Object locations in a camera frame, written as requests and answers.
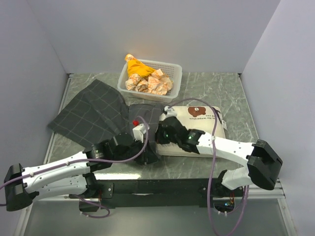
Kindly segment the cream pillow with bear print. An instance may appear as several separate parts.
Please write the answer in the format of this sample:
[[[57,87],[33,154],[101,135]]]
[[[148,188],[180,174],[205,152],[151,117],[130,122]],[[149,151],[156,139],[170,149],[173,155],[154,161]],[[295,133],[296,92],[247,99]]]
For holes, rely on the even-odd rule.
[[[225,122],[222,120],[221,111],[218,107],[214,107],[212,111],[208,106],[173,106],[177,113],[177,119],[186,127],[186,129],[198,129],[208,133],[212,133],[215,124],[215,115],[218,116],[215,136],[225,138]],[[174,143],[159,144],[156,143],[156,151],[163,156],[184,156],[199,157],[193,152],[186,152]]]

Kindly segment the dark grey checked pillowcase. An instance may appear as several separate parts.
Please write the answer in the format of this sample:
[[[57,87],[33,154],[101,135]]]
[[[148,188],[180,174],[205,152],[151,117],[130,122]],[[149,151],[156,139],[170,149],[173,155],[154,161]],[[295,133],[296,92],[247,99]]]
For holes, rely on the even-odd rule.
[[[162,103],[127,105],[115,88],[95,80],[80,91],[48,127],[89,148],[120,133],[133,135],[133,122],[141,116],[149,126],[149,141],[135,161],[140,165],[152,164],[160,160],[155,136],[163,109]]]

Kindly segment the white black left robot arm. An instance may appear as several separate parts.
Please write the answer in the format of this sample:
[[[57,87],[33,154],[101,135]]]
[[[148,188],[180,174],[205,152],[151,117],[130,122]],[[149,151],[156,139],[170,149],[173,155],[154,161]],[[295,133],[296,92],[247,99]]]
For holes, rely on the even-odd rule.
[[[9,167],[1,186],[7,211],[18,211],[32,203],[58,195],[94,197],[101,188],[94,173],[113,164],[136,161],[140,165],[159,160],[154,151],[156,135],[120,133],[65,159],[41,166]]]

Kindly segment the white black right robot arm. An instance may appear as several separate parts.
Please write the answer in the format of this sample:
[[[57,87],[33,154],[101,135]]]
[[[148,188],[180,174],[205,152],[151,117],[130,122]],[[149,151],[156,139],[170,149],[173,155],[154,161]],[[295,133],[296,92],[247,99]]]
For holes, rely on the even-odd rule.
[[[185,152],[198,156],[212,155],[241,165],[238,169],[221,172],[216,184],[216,191],[221,196],[252,184],[273,190],[283,165],[278,154],[264,140],[244,143],[215,137],[202,130],[186,129],[176,117],[168,117],[159,123],[156,141],[161,145],[176,144]]]

